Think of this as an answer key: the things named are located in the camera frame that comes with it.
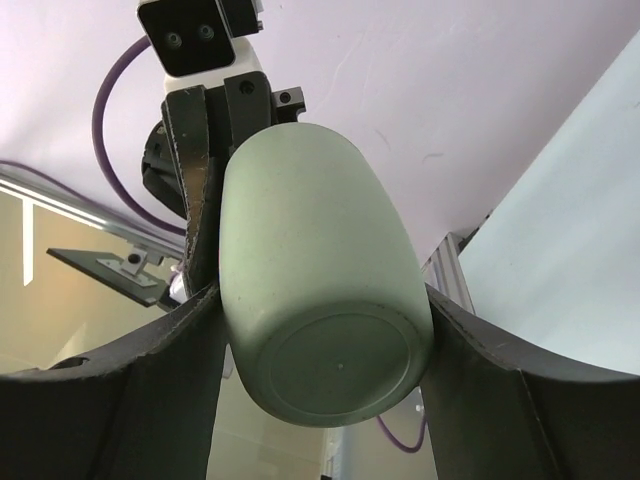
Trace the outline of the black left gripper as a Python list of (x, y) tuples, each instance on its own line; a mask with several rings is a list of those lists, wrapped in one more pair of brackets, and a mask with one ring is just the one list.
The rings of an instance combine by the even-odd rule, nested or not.
[(274, 91), (261, 71), (166, 95), (162, 119), (143, 150), (142, 178), (156, 200), (186, 219), (183, 279), (188, 296), (210, 286), (218, 274), (215, 162), (226, 164), (251, 136), (296, 122), (304, 111), (301, 88)]

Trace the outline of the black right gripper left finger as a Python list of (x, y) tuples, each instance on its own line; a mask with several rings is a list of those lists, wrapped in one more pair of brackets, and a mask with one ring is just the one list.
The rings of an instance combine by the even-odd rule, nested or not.
[(223, 369), (217, 285), (47, 370), (1, 377), (4, 479), (203, 479)]

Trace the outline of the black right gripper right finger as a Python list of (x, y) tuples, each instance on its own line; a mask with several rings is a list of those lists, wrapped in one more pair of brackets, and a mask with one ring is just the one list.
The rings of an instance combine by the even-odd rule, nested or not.
[(636, 479), (639, 378), (569, 359), (427, 289), (420, 383), (440, 479)]

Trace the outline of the green tumbler cup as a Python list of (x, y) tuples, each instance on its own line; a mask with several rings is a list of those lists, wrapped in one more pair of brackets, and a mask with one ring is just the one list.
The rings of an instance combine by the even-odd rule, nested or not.
[(364, 156), (333, 130), (276, 125), (236, 150), (219, 278), (240, 379), (280, 420), (373, 418), (426, 369), (434, 327), (409, 235)]

